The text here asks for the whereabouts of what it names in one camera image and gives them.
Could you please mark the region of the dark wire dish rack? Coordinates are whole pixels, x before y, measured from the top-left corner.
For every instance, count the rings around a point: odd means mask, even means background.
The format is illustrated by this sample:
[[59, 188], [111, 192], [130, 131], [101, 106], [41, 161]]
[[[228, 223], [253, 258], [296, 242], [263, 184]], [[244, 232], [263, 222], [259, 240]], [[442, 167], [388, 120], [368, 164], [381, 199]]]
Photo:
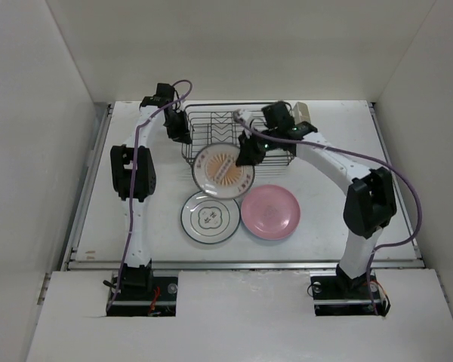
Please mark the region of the dark wire dish rack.
[[214, 102], [186, 106], [184, 111], [192, 142], [182, 145], [184, 160], [188, 164], [193, 164], [199, 151], [212, 143], [232, 143], [238, 146], [239, 137], [245, 129], [233, 120], [233, 113], [237, 109], [251, 112], [249, 127], [259, 131], [265, 130], [267, 127], [262, 108], [269, 104], [269, 102]]

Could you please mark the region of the white plate with red print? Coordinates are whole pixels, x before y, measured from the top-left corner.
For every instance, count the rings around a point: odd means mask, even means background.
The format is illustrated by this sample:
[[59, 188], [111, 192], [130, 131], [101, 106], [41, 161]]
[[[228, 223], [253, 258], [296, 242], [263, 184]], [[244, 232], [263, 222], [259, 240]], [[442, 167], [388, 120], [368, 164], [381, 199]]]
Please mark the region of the white plate with red print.
[[193, 180], [206, 195], [219, 200], [236, 199], [252, 187], [254, 166], [237, 166], [240, 148], [214, 143], [202, 148], [193, 161]]

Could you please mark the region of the pink plate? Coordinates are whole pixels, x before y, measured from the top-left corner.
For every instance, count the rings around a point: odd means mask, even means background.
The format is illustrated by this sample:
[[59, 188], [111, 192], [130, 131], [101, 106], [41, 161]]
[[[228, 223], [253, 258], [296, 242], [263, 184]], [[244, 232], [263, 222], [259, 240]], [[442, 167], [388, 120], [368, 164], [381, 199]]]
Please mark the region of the pink plate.
[[277, 185], [252, 189], [241, 204], [242, 222], [253, 224], [300, 223], [301, 208], [296, 197]]

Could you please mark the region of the white plate with flower outline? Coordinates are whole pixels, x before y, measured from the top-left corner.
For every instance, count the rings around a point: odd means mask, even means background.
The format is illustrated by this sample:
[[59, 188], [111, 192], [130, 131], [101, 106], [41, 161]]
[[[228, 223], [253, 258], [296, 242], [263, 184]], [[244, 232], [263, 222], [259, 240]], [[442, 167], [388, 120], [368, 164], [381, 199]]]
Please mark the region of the white plate with flower outline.
[[202, 245], [221, 244], [238, 230], [241, 212], [235, 200], [217, 200], [202, 192], [183, 204], [180, 223], [185, 233]]

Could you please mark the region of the blue plate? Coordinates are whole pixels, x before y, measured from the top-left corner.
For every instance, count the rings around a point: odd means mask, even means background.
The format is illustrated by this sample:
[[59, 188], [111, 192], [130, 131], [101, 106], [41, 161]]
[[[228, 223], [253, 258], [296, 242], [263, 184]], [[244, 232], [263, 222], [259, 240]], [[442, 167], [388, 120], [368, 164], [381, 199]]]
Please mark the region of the blue plate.
[[297, 224], [253, 224], [244, 223], [247, 230], [258, 238], [268, 241], [277, 241], [289, 237], [297, 229]]

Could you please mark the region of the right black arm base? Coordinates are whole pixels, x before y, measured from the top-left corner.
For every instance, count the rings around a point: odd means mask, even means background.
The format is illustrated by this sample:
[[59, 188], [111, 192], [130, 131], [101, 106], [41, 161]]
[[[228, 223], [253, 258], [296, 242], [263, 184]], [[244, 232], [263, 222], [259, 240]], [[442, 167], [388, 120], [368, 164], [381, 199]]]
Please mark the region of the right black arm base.
[[337, 271], [314, 271], [307, 293], [313, 299], [317, 317], [381, 316], [391, 309], [390, 298], [374, 272], [349, 281]]

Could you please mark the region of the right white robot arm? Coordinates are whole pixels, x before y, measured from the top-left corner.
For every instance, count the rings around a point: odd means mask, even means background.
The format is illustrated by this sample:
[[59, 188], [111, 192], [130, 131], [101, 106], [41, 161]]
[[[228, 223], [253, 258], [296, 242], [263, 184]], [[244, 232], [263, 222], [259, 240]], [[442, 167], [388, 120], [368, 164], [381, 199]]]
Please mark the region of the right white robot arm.
[[283, 149], [328, 177], [345, 194], [343, 220], [349, 230], [334, 287], [345, 297], [369, 291], [369, 260], [397, 211], [391, 173], [385, 167], [360, 164], [354, 160], [356, 154], [333, 147], [311, 122], [306, 103], [290, 109], [286, 102], [277, 101], [261, 111], [262, 131], [252, 127], [254, 117], [248, 110], [233, 112], [234, 122], [244, 128], [237, 165], [258, 165], [268, 151]]

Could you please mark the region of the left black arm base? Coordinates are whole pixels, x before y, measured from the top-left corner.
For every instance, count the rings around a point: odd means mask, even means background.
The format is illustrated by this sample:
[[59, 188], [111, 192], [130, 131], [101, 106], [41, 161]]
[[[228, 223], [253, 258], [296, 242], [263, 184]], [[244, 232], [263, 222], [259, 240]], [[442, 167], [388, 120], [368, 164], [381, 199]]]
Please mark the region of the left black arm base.
[[175, 317], [179, 289], [178, 275], [154, 275], [147, 269], [142, 275], [124, 270], [120, 289], [116, 292], [117, 275], [103, 284], [109, 288], [107, 317]]

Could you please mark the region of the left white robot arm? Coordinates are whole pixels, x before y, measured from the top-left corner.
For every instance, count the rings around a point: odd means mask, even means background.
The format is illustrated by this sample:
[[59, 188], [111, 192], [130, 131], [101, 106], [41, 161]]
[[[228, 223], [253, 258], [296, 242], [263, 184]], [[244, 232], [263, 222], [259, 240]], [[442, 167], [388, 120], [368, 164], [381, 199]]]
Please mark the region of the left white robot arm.
[[149, 297], [154, 288], [153, 279], [146, 275], [152, 261], [151, 246], [143, 236], [145, 212], [157, 182], [151, 148], [160, 130], [176, 143], [192, 142], [183, 106], [192, 90], [193, 83], [188, 80], [158, 83], [156, 93], [141, 101], [131, 135], [110, 149], [112, 184], [124, 206], [127, 223], [116, 289], [127, 284], [137, 299]]

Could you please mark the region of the beige plastic cutlery holder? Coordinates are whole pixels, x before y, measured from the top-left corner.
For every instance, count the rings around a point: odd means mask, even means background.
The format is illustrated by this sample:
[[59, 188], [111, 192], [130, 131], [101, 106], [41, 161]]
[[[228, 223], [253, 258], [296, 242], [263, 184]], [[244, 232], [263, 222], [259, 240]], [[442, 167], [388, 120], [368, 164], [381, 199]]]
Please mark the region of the beige plastic cutlery holder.
[[306, 103], [296, 102], [292, 109], [292, 114], [296, 124], [304, 121], [308, 123], [311, 122], [310, 111]]

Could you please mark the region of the aluminium rail frame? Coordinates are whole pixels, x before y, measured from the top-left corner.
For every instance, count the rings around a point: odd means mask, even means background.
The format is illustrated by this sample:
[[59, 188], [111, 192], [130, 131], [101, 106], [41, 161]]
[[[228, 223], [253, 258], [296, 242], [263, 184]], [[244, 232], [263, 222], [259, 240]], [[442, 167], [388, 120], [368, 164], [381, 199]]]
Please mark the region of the aluminium rail frame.
[[[292, 192], [301, 207], [297, 231], [279, 241], [255, 237], [240, 226], [219, 244], [200, 244], [180, 225], [183, 203], [197, 188], [190, 160], [211, 141], [233, 141], [236, 104], [198, 102], [187, 111], [193, 144], [171, 142], [160, 131], [153, 146], [159, 184], [150, 202], [146, 236], [153, 247], [156, 272], [175, 270], [332, 270], [344, 251], [347, 227], [342, 220], [344, 197], [338, 188], [307, 163], [272, 152], [256, 170], [257, 185], [274, 184]], [[124, 141], [137, 120], [136, 102], [100, 107], [101, 122], [88, 153], [79, 193], [66, 232], [57, 270], [114, 271], [125, 242], [125, 215], [112, 187], [109, 150]]]

